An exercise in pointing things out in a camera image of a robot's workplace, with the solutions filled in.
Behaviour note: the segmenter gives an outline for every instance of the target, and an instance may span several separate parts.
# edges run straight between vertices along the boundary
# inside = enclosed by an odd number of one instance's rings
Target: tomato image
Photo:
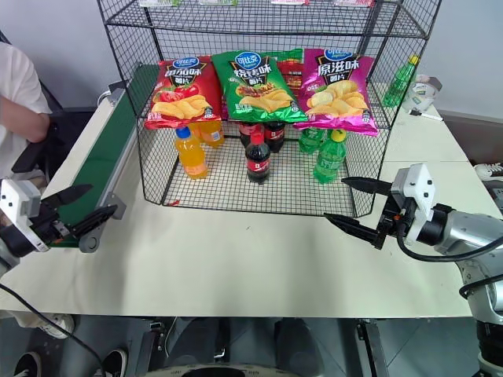
[[[173,102],[181,99],[183,99],[183,95],[181,93],[162,91],[159,94],[160,102]]]
[[[191,85],[189,87],[180,86],[174,90],[176,93],[180,93],[184,98],[195,96],[199,94],[199,88],[197,86]]]

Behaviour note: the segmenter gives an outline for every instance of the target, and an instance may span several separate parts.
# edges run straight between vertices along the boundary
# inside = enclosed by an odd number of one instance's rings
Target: green bottle
[[[412,55],[409,58],[409,63],[405,64],[396,71],[395,79],[384,95],[385,107],[392,108],[400,104],[418,62],[419,57],[417,55]]]
[[[313,175],[320,183],[329,183],[337,179],[337,171],[346,157],[346,131],[334,130],[330,138],[320,147],[318,163]]]
[[[309,154],[314,153],[320,147],[324,136],[325,130],[322,128],[306,128],[300,135],[300,151]]]

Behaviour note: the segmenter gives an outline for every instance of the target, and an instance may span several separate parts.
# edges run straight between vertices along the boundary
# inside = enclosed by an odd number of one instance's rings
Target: wire basket
[[[372,7],[273,5],[239,0],[237,6],[140,7],[137,0],[98,0],[122,80],[127,82],[138,125],[138,150],[145,199],[164,206],[320,216],[359,217],[372,211],[373,195],[340,182],[349,176],[378,178],[398,107],[385,108],[384,95],[410,55],[419,57],[431,34],[441,0],[379,1]],[[271,157],[263,184],[248,181],[237,125],[224,122],[226,142],[206,148],[209,175],[186,177],[174,148],[173,130],[147,130],[143,122],[159,72],[159,60],[211,55],[229,50],[339,49],[375,59],[367,90],[377,137],[351,133],[336,182],[320,185],[312,170],[316,156],[301,153],[299,131],[286,127],[285,145]]]

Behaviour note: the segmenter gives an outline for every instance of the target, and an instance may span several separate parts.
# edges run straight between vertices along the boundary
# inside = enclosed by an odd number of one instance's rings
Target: person's arm
[[[47,114],[37,114],[0,96],[0,124],[7,130],[32,143],[38,143],[46,138],[49,123]]]

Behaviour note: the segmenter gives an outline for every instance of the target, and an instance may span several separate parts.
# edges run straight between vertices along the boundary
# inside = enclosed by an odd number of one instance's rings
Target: black cable
[[[63,334],[67,335],[71,340],[73,340],[75,343],[77,343],[79,346],[81,346],[83,349],[85,349],[87,352],[89,352],[93,357],[97,360],[100,370],[101,370],[101,375],[106,376],[105,374],[105,367],[103,366],[103,361],[101,361],[101,358],[97,355],[97,353],[89,347],[86,343],[84,343],[82,340],[77,338],[75,335],[72,333],[66,331],[63,329],[61,326],[58,326],[55,324],[53,321],[51,321],[49,318],[44,316],[42,313],[40,313],[37,309],[35,309],[33,306],[31,306],[24,298],[19,296],[15,291],[10,289],[9,287],[6,287],[5,285],[0,283],[0,289],[3,291],[7,292],[9,295],[12,295],[17,301],[19,301],[21,304],[26,306],[33,314],[35,314],[38,318],[43,320],[44,322],[50,324],[51,326],[55,327],[57,330],[61,331]]]
[[[482,279],[479,281],[474,281],[473,283],[470,283],[470,284],[466,284],[460,288],[459,294],[461,295],[462,298],[468,298],[468,293],[472,289],[482,287],[483,285],[496,283],[497,281],[500,281],[500,280],[503,280],[503,273],[500,273],[499,275],[495,275],[492,277],[487,277],[486,279]]]
[[[396,234],[396,240],[398,241],[398,246],[400,249],[418,261],[422,262],[459,262],[465,261],[467,259],[472,259],[479,257],[489,251],[494,250],[496,247],[503,245],[503,236],[497,238],[493,242],[488,243],[486,246],[479,247],[473,251],[469,251],[468,253],[458,254],[458,255],[422,255],[414,253],[412,250],[408,249],[403,241],[403,237],[405,235],[406,225],[403,222],[398,221],[398,228]]]

